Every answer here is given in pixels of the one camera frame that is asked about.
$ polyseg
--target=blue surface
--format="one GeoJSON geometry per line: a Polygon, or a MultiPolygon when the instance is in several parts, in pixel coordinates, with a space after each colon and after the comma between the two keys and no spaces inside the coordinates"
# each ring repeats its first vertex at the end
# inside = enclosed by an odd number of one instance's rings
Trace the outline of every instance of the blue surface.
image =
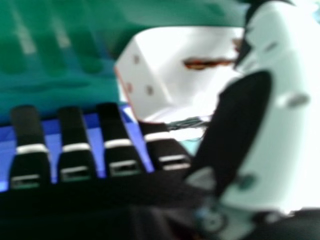
{"type": "MultiPolygon", "coordinates": [[[[106,174],[103,157],[104,143],[97,114],[94,113],[86,115],[85,122],[87,124],[87,133],[95,157],[98,176],[100,178],[105,178],[106,174]]],[[[129,136],[135,144],[147,171],[152,172],[154,168],[147,154],[146,145],[139,126],[131,122],[128,117],[124,117],[124,122],[129,136]]],[[[50,150],[52,182],[56,183],[58,157],[62,151],[59,123],[58,120],[54,119],[44,121],[42,124],[45,132],[46,144],[50,150]]],[[[15,151],[16,141],[13,128],[11,126],[0,127],[0,192],[8,189],[7,179],[15,151]]]]}

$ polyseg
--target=white stripe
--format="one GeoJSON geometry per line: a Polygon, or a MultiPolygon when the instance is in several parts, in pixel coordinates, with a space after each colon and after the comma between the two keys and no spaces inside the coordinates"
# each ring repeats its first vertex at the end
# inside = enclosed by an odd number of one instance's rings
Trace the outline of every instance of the white stripe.
{"type": "Polygon", "coordinates": [[[160,162],[168,162],[174,160],[186,159],[186,155],[172,155],[159,157],[160,162]]]}
{"type": "Polygon", "coordinates": [[[165,140],[165,139],[172,139],[172,136],[168,131],[162,131],[162,132],[155,132],[155,133],[149,133],[144,136],[144,140],[148,142],[158,141],[158,140],[165,140]]]}
{"type": "Polygon", "coordinates": [[[122,166],[129,166],[129,165],[135,165],[135,160],[126,160],[126,161],[117,161],[117,162],[111,162],[109,165],[111,168],[117,168],[122,166]]]}
{"type": "Polygon", "coordinates": [[[16,148],[17,154],[30,154],[30,153],[48,153],[48,148],[42,143],[29,144],[18,146],[16,148]]]}
{"type": "Polygon", "coordinates": [[[69,145],[64,145],[62,147],[62,151],[64,153],[81,151],[81,150],[91,150],[89,143],[86,143],[86,142],[73,143],[69,145]]]}
{"type": "Polygon", "coordinates": [[[21,180],[30,180],[30,179],[39,179],[39,178],[40,178],[40,176],[38,174],[14,176],[11,178],[11,181],[21,181],[21,180]]]}
{"type": "Polygon", "coordinates": [[[177,170],[177,169],[186,169],[189,167],[190,167],[189,163],[181,163],[181,164],[167,165],[167,166],[164,166],[163,169],[166,171],[170,171],[170,170],[177,170]]]}
{"type": "Polygon", "coordinates": [[[80,172],[87,169],[88,167],[86,166],[68,167],[68,168],[61,169],[61,173],[62,174],[75,173],[75,172],[80,172]]]}
{"type": "Polygon", "coordinates": [[[132,142],[128,138],[122,138],[122,139],[114,139],[104,142],[104,147],[106,149],[113,149],[118,147],[127,147],[132,146],[132,142]]]}

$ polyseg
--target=teal surface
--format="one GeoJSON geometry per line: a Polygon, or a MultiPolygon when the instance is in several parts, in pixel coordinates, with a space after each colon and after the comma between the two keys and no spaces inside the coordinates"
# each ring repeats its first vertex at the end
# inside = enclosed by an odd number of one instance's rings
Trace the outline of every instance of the teal surface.
{"type": "Polygon", "coordinates": [[[0,124],[18,105],[49,118],[63,106],[118,102],[114,59],[134,34],[242,26],[245,9],[235,0],[1,0],[0,124]]]}

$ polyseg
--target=green surface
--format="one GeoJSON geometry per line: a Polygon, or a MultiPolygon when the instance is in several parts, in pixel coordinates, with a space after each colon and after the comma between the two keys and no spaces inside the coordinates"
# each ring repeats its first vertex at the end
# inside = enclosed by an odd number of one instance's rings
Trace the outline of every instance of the green surface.
{"type": "Polygon", "coordinates": [[[118,102],[114,59],[131,37],[160,26],[242,26],[234,0],[1,0],[0,124],[10,109],[43,117],[68,105],[118,102]]]}

